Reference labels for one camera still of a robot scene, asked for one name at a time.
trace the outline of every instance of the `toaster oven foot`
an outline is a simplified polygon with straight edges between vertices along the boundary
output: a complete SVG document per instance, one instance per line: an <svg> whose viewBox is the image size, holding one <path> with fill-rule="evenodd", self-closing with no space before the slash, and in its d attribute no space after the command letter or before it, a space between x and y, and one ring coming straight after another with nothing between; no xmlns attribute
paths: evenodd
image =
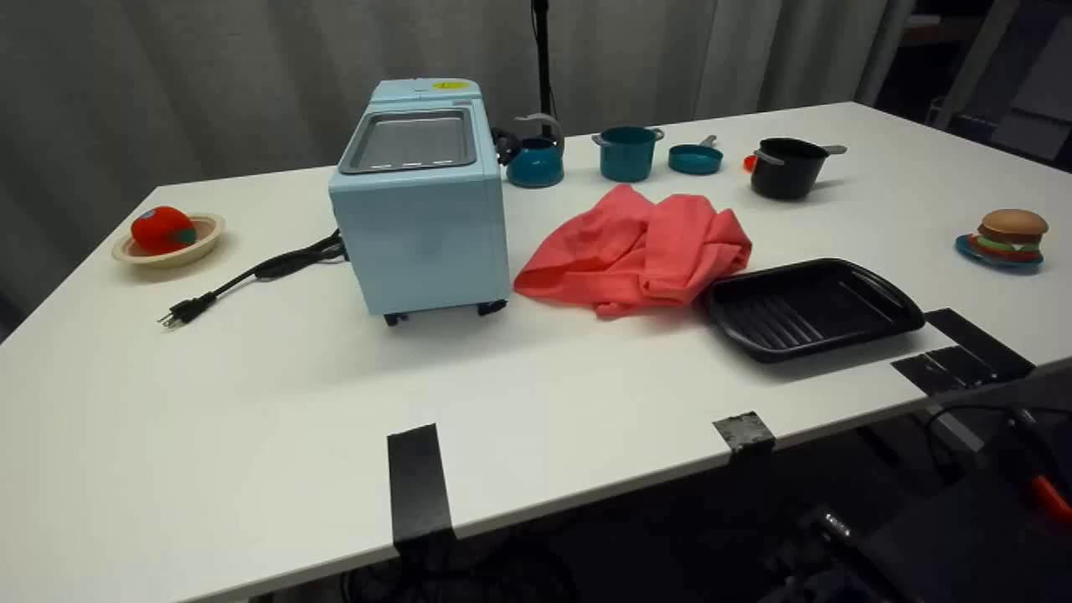
<svg viewBox="0 0 1072 603"><path fill-rule="evenodd" d="M499 309L505 309L505 297L475 304L475 313L495 313Z"/></svg>
<svg viewBox="0 0 1072 603"><path fill-rule="evenodd" d="M397 325L397 322L406 322L406 319L409 319L406 310L385 313L387 325Z"/></svg>

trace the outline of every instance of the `white plate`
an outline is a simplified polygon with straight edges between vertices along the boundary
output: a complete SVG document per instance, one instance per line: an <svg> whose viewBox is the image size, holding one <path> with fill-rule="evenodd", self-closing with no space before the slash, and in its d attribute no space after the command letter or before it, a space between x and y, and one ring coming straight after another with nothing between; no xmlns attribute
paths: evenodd
<svg viewBox="0 0 1072 603"><path fill-rule="evenodd" d="M110 259L116 259L122 263L135 263L135 269L179 269L179 263L186 263L193 259L203 259L222 231L223 231L223 217L219 215L191 215L193 222L193 231L196 231L196 242L186 243L186 248L179 248L179 252L167 252L167 255L146 255L135 243L135 236L122 236L114 248L110 248Z"/></svg>

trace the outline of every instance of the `light blue toaster oven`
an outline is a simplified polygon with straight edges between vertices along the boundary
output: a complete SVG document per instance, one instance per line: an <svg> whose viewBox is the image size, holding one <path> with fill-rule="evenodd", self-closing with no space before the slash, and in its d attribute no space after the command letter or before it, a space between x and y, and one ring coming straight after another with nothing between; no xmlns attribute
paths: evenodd
<svg viewBox="0 0 1072 603"><path fill-rule="evenodd" d="M472 81L381 81L329 189L372 313L505 304L504 178Z"/></svg>

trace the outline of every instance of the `toaster oven window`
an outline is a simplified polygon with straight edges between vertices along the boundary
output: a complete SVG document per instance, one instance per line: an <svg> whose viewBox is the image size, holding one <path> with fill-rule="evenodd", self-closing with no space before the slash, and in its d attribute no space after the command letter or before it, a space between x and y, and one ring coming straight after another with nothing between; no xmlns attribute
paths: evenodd
<svg viewBox="0 0 1072 603"><path fill-rule="evenodd" d="M341 170L437 170L472 159L472 131L466 109L374 112L360 128Z"/></svg>

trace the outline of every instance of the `black pot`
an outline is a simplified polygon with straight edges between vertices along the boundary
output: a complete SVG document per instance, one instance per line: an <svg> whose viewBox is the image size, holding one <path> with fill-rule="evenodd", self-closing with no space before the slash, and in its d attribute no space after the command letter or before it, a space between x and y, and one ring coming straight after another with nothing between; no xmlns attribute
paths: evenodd
<svg viewBox="0 0 1072 603"><path fill-rule="evenodd" d="M765 197L806 197L806 189L816 182L816 170L832 153L844 153L844 146L816 146L798 137L766 137L759 141L751 186Z"/></svg>

